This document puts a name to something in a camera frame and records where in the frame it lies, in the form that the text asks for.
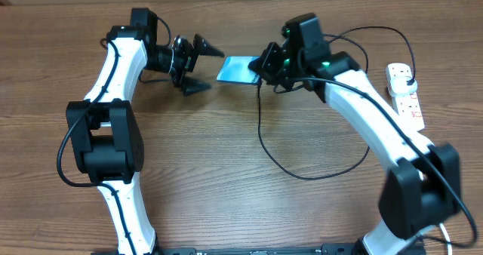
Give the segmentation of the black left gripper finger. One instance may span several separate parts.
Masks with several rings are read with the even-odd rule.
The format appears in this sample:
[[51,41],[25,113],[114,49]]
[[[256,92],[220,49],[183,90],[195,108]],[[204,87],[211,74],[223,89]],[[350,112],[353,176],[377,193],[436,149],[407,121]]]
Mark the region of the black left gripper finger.
[[225,54],[210,44],[203,36],[195,34],[193,48],[198,56],[225,57]]
[[181,80],[181,91],[183,96],[188,97],[193,94],[200,93],[211,89],[211,85],[207,82],[184,76]]

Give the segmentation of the Samsung Galaxy smartphone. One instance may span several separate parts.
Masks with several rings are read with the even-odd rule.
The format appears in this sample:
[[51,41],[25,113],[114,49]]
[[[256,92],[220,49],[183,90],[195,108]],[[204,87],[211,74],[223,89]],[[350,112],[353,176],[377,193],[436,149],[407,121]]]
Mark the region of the Samsung Galaxy smartphone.
[[229,56],[221,67],[217,81],[236,84],[257,84],[258,74],[248,68],[249,63],[256,60],[252,56]]

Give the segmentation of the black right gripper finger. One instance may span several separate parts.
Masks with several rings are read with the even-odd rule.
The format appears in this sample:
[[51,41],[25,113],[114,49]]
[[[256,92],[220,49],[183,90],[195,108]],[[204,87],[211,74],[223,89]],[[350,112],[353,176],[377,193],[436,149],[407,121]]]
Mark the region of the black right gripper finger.
[[274,85],[274,73],[268,69],[253,69],[253,72],[257,74],[259,80],[265,81],[267,85]]
[[269,58],[269,55],[262,54],[257,59],[252,60],[248,64],[248,68],[253,72],[270,72],[271,71],[270,63],[271,63],[271,60]]

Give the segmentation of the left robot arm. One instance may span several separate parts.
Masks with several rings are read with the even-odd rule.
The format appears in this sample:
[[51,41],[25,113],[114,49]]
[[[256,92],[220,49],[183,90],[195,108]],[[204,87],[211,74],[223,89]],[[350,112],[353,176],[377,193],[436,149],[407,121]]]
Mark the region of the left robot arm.
[[179,35],[157,42],[162,19],[148,8],[134,8],[127,26],[113,26],[102,39],[106,60],[98,79],[82,101],[66,107],[68,131],[57,153],[57,172],[69,186],[62,169],[67,143],[78,170],[87,174],[85,187],[95,187],[109,209],[118,239],[115,254],[160,254],[162,248],[151,225],[140,188],[144,144],[131,101],[145,70],[166,73],[184,96],[210,88],[188,77],[200,56],[224,53],[201,35],[188,41]]

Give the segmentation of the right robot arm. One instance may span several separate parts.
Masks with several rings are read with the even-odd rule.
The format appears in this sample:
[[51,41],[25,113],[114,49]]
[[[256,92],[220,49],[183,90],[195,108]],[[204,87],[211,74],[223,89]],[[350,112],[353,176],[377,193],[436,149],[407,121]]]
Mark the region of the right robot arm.
[[395,113],[346,52],[332,53],[313,13],[282,28],[283,45],[269,43],[248,68],[267,84],[290,90],[301,82],[338,111],[373,150],[386,172],[375,229],[354,247],[361,254],[397,254],[432,227],[459,213],[460,157],[435,146]]

